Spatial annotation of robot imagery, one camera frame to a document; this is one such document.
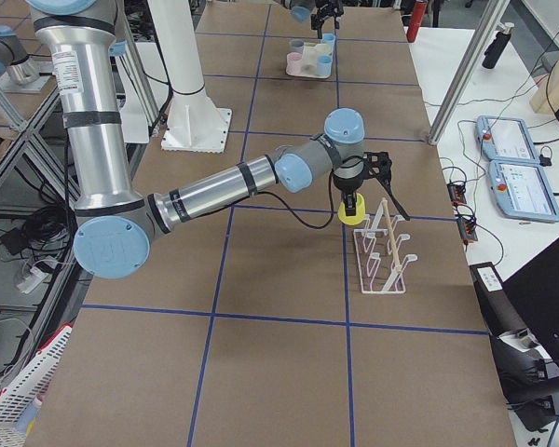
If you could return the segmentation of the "teach pendant far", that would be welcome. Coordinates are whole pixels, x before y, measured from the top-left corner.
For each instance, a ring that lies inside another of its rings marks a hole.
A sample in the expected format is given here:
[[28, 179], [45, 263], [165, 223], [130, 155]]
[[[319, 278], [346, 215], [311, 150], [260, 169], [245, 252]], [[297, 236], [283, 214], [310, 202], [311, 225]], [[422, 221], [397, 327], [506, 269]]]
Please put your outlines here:
[[528, 127], [521, 118], [479, 115], [476, 135], [479, 148], [489, 160], [539, 162]]

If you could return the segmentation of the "light blue cup rear left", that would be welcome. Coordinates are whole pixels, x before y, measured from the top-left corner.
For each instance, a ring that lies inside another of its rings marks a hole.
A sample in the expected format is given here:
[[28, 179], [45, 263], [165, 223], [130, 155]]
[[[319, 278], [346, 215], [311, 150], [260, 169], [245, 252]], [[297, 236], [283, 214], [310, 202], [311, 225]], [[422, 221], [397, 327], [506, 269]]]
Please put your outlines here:
[[336, 41], [336, 36], [335, 36], [335, 34], [332, 34], [332, 33], [324, 33], [324, 34], [322, 35], [321, 42], [322, 42], [323, 44], [326, 44], [326, 45], [328, 45], [328, 46], [330, 46], [330, 47], [334, 47], [335, 41]]

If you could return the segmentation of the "aluminium frame post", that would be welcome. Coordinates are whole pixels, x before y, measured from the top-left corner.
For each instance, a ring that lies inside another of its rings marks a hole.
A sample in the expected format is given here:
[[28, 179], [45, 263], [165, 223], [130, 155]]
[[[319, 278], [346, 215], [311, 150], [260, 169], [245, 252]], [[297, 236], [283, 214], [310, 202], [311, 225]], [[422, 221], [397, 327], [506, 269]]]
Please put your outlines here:
[[480, 56], [496, 30], [510, 0], [490, 0], [475, 29], [462, 57], [452, 82], [443, 98], [442, 104], [433, 120], [428, 134], [428, 144], [437, 145], [442, 138], [448, 122], [453, 116], [461, 96], [470, 82]]

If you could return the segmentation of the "black bottle on desk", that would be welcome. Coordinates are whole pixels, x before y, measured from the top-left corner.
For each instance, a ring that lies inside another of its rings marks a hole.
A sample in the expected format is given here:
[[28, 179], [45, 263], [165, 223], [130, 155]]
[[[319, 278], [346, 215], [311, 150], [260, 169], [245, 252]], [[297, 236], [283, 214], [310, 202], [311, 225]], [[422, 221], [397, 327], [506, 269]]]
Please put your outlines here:
[[497, 65], [504, 49], [511, 40], [514, 27], [513, 22], [501, 22], [497, 25], [495, 38], [484, 52], [482, 66], [485, 69], [493, 69]]

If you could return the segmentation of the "red cylinder bottle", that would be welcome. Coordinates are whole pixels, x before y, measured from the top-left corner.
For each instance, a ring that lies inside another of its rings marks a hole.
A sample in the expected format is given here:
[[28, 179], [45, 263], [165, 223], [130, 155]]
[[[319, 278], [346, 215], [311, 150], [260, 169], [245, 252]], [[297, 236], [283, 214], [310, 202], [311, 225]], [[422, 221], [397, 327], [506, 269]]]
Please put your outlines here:
[[412, 9], [410, 20], [408, 22], [408, 28], [406, 31], [406, 39], [408, 43], [414, 43], [416, 41], [418, 29], [421, 26], [427, 6], [428, 6], [427, 0], [416, 0], [414, 7]]

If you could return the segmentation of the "cream plastic tray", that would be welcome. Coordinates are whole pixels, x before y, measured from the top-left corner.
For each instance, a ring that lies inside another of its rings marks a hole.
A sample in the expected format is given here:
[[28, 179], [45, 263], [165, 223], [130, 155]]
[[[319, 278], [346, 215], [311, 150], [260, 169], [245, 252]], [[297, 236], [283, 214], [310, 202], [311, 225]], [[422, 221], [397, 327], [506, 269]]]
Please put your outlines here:
[[302, 53], [302, 67], [299, 76], [294, 77], [304, 77], [304, 78], [316, 78], [316, 79], [326, 79], [319, 78], [317, 76], [317, 59], [320, 54], [315, 50], [315, 46], [319, 43], [305, 42], [304, 51]]

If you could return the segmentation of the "pale yellow-green cup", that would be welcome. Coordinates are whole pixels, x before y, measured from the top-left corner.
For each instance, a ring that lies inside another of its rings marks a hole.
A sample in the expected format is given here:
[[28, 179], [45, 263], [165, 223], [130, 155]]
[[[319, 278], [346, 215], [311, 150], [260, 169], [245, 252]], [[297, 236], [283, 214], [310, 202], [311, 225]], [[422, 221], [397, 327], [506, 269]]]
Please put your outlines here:
[[327, 43], [319, 43], [315, 46], [315, 50], [321, 56], [330, 56], [332, 54], [332, 46]]

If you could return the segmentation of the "white pedestal column base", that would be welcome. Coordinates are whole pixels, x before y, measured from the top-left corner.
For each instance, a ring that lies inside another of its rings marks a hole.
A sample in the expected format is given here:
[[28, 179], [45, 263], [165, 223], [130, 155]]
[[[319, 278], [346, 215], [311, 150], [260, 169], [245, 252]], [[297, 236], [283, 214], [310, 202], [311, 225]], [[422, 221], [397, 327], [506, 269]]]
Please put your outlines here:
[[173, 92], [162, 148], [222, 153], [232, 111], [207, 94], [189, 3], [154, 1], [150, 11]]

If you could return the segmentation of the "teach pendant near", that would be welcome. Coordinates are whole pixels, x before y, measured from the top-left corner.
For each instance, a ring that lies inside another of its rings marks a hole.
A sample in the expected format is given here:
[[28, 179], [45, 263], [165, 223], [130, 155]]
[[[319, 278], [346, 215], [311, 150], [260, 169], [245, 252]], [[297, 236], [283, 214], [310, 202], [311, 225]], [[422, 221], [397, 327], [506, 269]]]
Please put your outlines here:
[[559, 222], [559, 206], [540, 165], [493, 160], [488, 175], [493, 197], [504, 216], [532, 222]]

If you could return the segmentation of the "light blue cup rear right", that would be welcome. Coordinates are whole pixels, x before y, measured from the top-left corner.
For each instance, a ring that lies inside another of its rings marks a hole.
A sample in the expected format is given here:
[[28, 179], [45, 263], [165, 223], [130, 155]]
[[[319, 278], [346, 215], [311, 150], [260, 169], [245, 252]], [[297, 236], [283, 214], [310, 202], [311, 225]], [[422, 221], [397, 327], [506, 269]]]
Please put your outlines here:
[[328, 78], [331, 75], [333, 66], [333, 57], [330, 55], [321, 55], [317, 59], [317, 76], [319, 78]]

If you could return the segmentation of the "teach pendant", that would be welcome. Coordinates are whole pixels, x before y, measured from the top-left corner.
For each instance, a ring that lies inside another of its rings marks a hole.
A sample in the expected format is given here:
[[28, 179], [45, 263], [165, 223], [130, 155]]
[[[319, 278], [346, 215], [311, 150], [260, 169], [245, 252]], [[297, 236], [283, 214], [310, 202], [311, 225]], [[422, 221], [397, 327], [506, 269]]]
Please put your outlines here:
[[528, 127], [521, 118], [479, 115], [476, 135], [479, 148], [489, 160], [539, 162]]
[[493, 160], [488, 175], [493, 197], [504, 216], [532, 222], [559, 222], [559, 206], [540, 165]]

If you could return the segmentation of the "grey cup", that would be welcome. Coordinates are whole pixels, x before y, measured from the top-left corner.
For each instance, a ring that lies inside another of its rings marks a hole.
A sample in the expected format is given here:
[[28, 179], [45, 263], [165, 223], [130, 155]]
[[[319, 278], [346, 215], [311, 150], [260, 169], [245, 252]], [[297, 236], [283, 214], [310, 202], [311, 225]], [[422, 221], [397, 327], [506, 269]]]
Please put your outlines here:
[[305, 43], [301, 39], [291, 39], [289, 42], [290, 52], [302, 54], [304, 51]]

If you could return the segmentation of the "white plastic basket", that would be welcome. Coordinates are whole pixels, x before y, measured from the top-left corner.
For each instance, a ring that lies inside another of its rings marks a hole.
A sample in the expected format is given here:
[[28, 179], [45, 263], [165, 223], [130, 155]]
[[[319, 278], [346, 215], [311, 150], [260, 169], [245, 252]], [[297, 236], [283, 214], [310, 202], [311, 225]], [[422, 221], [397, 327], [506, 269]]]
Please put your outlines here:
[[0, 392], [0, 446], [23, 446], [34, 427], [73, 325], [63, 324]]

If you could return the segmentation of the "bright yellow cup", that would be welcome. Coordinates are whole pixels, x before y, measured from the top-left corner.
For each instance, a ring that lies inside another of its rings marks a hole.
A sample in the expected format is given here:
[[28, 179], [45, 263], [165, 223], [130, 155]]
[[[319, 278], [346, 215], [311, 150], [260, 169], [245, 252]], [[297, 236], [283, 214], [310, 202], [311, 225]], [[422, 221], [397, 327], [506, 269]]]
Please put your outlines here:
[[365, 219], [366, 207], [361, 193], [342, 193], [337, 216], [342, 224], [355, 226]]

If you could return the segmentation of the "light blue cup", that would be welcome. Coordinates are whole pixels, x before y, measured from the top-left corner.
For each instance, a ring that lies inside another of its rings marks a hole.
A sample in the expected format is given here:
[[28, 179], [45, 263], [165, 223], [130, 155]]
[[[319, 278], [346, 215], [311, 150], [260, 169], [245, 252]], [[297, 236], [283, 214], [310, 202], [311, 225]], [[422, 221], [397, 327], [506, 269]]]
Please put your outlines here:
[[324, 33], [324, 34], [322, 35], [321, 42], [322, 42], [323, 44], [326, 44], [326, 45], [328, 45], [328, 46], [330, 46], [330, 47], [334, 47], [335, 41], [336, 41], [336, 36], [335, 36], [335, 34], [332, 34], [332, 33]]
[[321, 55], [317, 59], [317, 76], [319, 78], [328, 78], [331, 75], [333, 66], [333, 57], [330, 55]]

